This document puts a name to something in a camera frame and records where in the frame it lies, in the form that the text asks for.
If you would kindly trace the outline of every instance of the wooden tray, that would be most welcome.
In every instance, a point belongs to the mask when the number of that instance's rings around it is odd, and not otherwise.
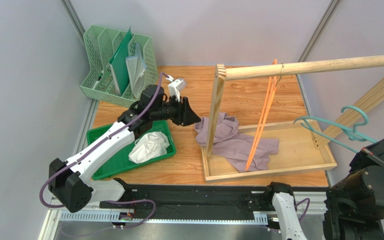
[[[202,162],[206,182],[244,179],[250,177],[270,177],[286,174],[301,174],[329,170],[337,166],[328,145],[320,150],[313,143],[315,133],[300,125],[301,122],[268,123],[261,138],[279,139],[279,152],[270,156],[268,170],[239,172],[221,156],[211,154],[206,157],[206,148],[201,147]],[[316,130],[321,131],[316,121],[309,121]],[[257,125],[240,126],[239,133],[254,136]]]

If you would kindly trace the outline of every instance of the teal clothes hanger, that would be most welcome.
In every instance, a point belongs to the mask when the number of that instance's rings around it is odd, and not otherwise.
[[[351,110],[354,110],[354,111],[357,111],[362,117],[363,117],[363,122],[358,122],[358,123],[355,123],[353,124],[353,127],[352,128],[349,128],[345,125],[341,125],[341,124],[338,124],[336,122],[333,122],[333,121],[330,121],[330,120],[327,120],[327,119],[324,119],[324,118],[320,118],[320,117],[315,117],[315,116],[301,116],[301,117],[298,117],[294,120],[294,123],[299,121],[299,120],[303,120],[302,123],[300,123],[305,129],[307,130],[310,130],[318,135],[321,135],[322,137],[324,138],[327,138],[329,140],[331,140],[332,142],[340,145],[340,146],[343,146],[344,148],[346,149],[349,149],[350,151],[354,152],[354,153],[358,153],[359,151],[338,141],[338,140],[335,140],[334,138],[330,137],[330,136],[327,136],[326,134],[323,134],[322,132],[320,131],[317,131],[315,130],[312,125],[308,122],[308,120],[315,120],[315,121],[318,121],[318,122],[323,122],[323,123],[327,123],[327,124],[330,124],[330,125],[333,125],[335,127],[338,127],[340,128],[343,133],[349,138],[349,140],[351,141],[358,141],[358,142],[370,142],[370,143],[377,143],[378,141],[365,135],[365,134],[362,134],[360,132],[357,131],[357,127],[358,126],[365,126],[366,124],[368,124],[369,122],[369,119],[368,119],[368,116],[367,114],[362,111],[360,108],[358,107],[355,107],[355,106],[351,106],[351,105],[348,105],[348,106],[344,106],[343,108],[341,108],[341,112],[343,113],[345,110],[347,109],[351,109]]]

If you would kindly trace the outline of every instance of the green folder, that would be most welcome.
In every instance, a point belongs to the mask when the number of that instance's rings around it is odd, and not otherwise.
[[[124,39],[109,60],[110,72],[112,73],[113,83],[116,93],[121,96],[129,85],[129,73],[127,71],[126,57],[129,56],[129,42],[133,38],[132,27],[128,29]]]

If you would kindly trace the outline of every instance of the wooden post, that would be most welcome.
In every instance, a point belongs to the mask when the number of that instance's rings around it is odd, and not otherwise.
[[[222,103],[223,89],[225,88],[226,69],[225,65],[217,64],[215,66],[214,83],[212,86],[212,97],[210,116],[207,130],[207,142],[205,145],[206,157],[210,160],[213,150],[214,135],[216,133],[217,119],[219,118],[220,104]]]
[[[384,55],[285,63],[282,75],[323,73],[374,67],[384,67]],[[281,64],[229,68],[226,69],[226,81],[280,76],[281,70]]]
[[[371,109],[377,106],[384,100],[384,77],[380,80],[375,86],[373,86],[367,93],[365,93],[358,101],[356,101],[353,105],[357,108],[360,108],[365,113],[368,113]],[[355,123],[361,115],[357,111],[347,110],[343,113],[337,120],[336,123],[350,126]],[[333,125],[329,126],[323,133],[331,138],[337,137],[342,133],[342,130]],[[330,142],[329,139],[318,135],[313,141],[316,149],[323,148],[326,144]]]

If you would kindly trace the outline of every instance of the gray floor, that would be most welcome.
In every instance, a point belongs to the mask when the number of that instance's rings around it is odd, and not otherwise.
[[[301,227],[308,240],[321,240],[323,235],[322,215],[307,215]],[[59,228],[70,235],[91,233],[110,227],[106,222],[60,222]],[[57,231],[55,240],[71,240]],[[268,232],[257,225],[227,225],[227,224],[176,224],[176,223],[146,223],[138,227],[120,230],[110,229],[96,235],[82,237],[81,240],[281,240],[281,235]]]

